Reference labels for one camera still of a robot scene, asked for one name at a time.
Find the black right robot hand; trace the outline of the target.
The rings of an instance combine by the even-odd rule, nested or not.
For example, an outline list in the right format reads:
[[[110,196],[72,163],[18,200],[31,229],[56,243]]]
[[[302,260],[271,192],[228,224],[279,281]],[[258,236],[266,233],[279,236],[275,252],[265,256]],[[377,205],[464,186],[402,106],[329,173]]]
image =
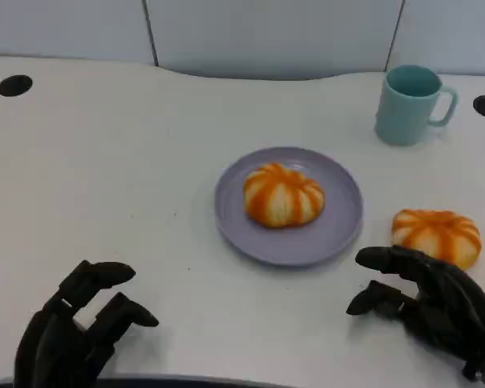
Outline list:
[[[472,278],[453,264],[401,246],[365,247],[355,261],[412,281],[419,292],[408,297],[372,280],[351,300],[347,314],[373,311],[400,321],[418,340],[463,360],[464,378],[485,382],[485,293]]]

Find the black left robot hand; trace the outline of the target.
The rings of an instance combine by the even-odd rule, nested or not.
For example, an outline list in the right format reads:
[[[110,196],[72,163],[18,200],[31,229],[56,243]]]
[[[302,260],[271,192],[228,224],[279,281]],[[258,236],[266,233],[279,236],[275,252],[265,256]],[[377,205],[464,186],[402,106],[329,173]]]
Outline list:
[[[74,316],[103,289],[135,276],[127,264],[83,260],[33,315],[15,356],[15,387],[92,387],[130,328],[156,327],[143,306],[117,293],[84,328]]]

